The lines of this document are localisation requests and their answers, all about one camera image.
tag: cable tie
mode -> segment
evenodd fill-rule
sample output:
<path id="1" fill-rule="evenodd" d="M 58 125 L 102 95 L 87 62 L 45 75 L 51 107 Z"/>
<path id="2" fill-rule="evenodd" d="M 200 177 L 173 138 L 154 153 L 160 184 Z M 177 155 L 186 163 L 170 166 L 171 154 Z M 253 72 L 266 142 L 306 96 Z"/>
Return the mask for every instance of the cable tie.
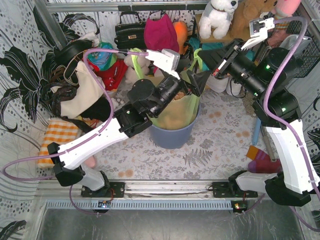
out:
<path id="1" fill-rule="evenodd" d="M 304 147 L 306 147 L 306 144 L 305 143 L 303 143 L 302 145 L 296 145 L 298 148 L 304 148 Z"/>
<path id="2" fill-rule="evenodd" d="M 317 178 L 314 178 L 314 180 L 311 180 L 311 179 L 309 179 L 309 181 L 308 181 L 309 183 L 317 183 L 318 182 L 318 180 L 317 180 Z"/>

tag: brown teddy bear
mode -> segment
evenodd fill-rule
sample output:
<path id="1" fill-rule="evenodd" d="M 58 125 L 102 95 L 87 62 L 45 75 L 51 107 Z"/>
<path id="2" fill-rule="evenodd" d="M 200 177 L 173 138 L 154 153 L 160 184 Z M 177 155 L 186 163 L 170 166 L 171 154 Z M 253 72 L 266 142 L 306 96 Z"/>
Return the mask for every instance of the brown teddy bear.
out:
<path id="1" fill-rule="evenodd" d="M 231 24 L 231 36 L 240 38 L 244 28 L 249 27 L 249 21 L 259 18 L 260 14 L 270 12 L 277 0 L 245 0 L 239 3 Z"/>

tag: white plush toy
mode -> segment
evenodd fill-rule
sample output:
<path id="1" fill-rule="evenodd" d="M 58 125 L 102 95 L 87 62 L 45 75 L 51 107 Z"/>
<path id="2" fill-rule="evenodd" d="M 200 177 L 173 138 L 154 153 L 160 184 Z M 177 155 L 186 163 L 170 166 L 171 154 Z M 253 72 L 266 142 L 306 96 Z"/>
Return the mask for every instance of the white plush toy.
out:
<path id="1" fill-rule="evenodd" d="M 213 36 L 222 39 L 227 35 L 238 0 L 210 0 L 206 5 L 200 22 L 200 37 L 208 39 L 211 35 L 211 27 L 215 28 Z"/>
<path id="2" fill-rule="evenodd" d="M 137 74 L 136 70 L 134 69 L 133 60 L 136 61 L 136 67 L 140 68 L 138 70 L 139 75 Z M 149 72 L 149 65 L 150 60 L 146 59 L 143 56 L 135 56 L 135 55 L 127 55 L 124 58 L 124 64 L 128 66 L 128 69 L 125 72 L 125 82 L 127 84 L 134 84 L 139 79 L 142 79 L 144 75 L 148 74 Z"/>

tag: orange plush toy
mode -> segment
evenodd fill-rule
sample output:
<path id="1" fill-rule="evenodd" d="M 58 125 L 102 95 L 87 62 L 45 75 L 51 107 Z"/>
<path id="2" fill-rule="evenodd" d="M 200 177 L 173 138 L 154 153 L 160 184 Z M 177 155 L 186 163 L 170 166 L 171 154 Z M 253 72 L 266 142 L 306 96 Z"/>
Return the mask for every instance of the orange plush toy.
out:
<path id="1" fill-rule="evenodd" d="M 183 21 L 176 21 L 173 23 L 175 32 L 176 32 L 176 40 L 179 44 L 179 54 L 185 54 L 188 47 L 184 47 L 184 43 L 188 37 L 188 28 L 187 25 Z"/>
<path id="2" fill-rule="evenodd" d="M 231 36 L 240 38 L 241 33 L 249 27 L 249 21 L 259 18 L 260 14 L 270 12 L 277 4 L 277 0 L 245 0 L 239 3 L 235 10 L 231 24 Z"/>

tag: orange checkered cloth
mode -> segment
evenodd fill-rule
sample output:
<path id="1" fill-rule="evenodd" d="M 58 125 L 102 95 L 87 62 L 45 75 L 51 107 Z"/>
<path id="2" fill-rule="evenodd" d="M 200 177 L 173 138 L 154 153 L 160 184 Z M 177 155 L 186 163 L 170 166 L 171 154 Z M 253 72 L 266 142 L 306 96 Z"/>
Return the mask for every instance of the orange checkered cloth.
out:
<path id="1" fill-rule="evenodd" d="M 44 140 L 41 145 L 39 156 L 48 155 L 48 145 L 56 142 L 57 144 L 67 144 L 79 137 L 81 130 L 71 122 L 61 120 L 59 118 L 51 118 L 49 126 L 46 129 Z M 51 158 L 38 160 L 39 168 L 52 168 L 54 166 Z"/>

